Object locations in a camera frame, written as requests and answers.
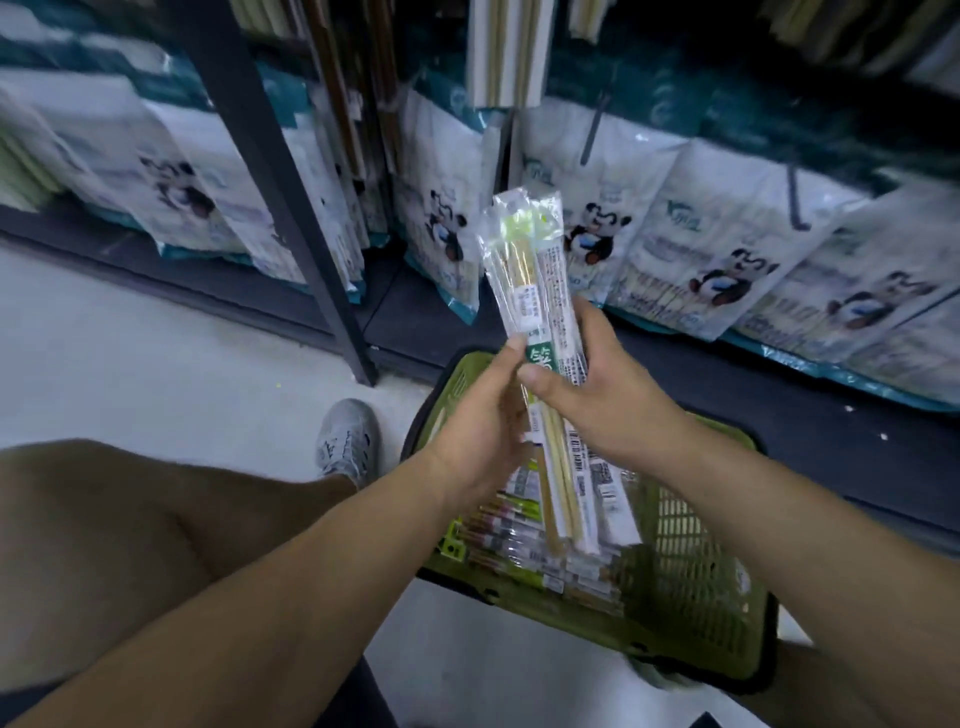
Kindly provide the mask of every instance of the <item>floor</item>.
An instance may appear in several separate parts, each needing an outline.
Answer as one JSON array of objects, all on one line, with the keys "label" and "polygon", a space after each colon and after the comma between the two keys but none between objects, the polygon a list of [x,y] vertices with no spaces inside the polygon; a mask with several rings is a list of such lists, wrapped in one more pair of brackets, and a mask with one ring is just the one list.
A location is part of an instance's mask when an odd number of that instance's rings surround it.
[{"label": "floor", "polygon": [[[0,245],[0,447],[90,437],[160,457],[312,476],[324,411],[369,401],[393,465],[427,387],[356,384],[340,357]],[[662,692],[617,653],[414,581],[367,651],[401,726],[763,724],[710,688]]]}]

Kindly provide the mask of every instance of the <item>dark shorts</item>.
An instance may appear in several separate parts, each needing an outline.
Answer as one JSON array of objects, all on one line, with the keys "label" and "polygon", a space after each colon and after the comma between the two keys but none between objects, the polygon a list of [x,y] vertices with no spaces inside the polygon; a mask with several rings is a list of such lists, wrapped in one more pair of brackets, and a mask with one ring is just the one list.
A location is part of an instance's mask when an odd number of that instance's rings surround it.
[{"label": "dark shorts", "polygon": [[[0,693],[0,728],[22,716],[62,684]],[[396,728],[394,716],[365,659],[360,658],[314,728]]]}]

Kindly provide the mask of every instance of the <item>store shelf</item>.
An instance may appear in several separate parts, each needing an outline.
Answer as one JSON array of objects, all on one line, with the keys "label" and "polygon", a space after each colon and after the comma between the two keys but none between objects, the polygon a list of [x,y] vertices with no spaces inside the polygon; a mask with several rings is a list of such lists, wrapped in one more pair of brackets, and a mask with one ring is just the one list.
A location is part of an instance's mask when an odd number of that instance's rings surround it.
[{"label": "store shelf", "polygon": [[[499,347],[505,333],[489,290],[485,296],[468,327],[431,282],[402,270],[364,331],[376,347],[373,359],[435,381],[458,350]],[[911,538],[960,555],[956,420],[794,373],[729,345],[613,324],[671,397],[745,426],[789,468]]]},{"label": "store shelf", "polygon": [[[164,260],[149,236],[98,220],[68,201],[43,214],[0,206],[0,232],[10,246],[98,278],[338,351],[330,327],[308,294],[223,260]],[[353,307],[361,328],[402,264],[396,255],[381,252],[372,252],[372,261],[367,296]]]}]

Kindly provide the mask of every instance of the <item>fingernail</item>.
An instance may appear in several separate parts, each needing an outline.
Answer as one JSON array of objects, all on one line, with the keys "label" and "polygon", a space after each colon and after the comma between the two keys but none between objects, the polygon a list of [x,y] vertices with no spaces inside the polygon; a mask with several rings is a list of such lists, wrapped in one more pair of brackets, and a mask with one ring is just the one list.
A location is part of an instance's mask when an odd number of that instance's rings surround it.
[{"label": "fingernail", "polygon": [[525,352],[527,349],[527,335],[525,333],[515,333],[507,339],[507,346],[515,352]]},{"label": "fingernail", "polygon": [[534,384],[542,373],[543,367],[539,364],[524,364],[516,370],[516,378],[524,384]]}]

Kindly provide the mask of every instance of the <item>sneaker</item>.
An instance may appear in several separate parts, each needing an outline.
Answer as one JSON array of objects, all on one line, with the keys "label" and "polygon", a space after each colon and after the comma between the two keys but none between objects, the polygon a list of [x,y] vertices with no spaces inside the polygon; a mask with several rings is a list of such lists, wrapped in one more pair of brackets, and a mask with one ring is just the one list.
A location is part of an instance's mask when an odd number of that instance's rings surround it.
[{"label": "sneaker", "polygon": [[345,475],[366,488],[377,476],[380,427],[368,404],[340,400],[326,413],[317,436],[317,467],[321,477]]}]

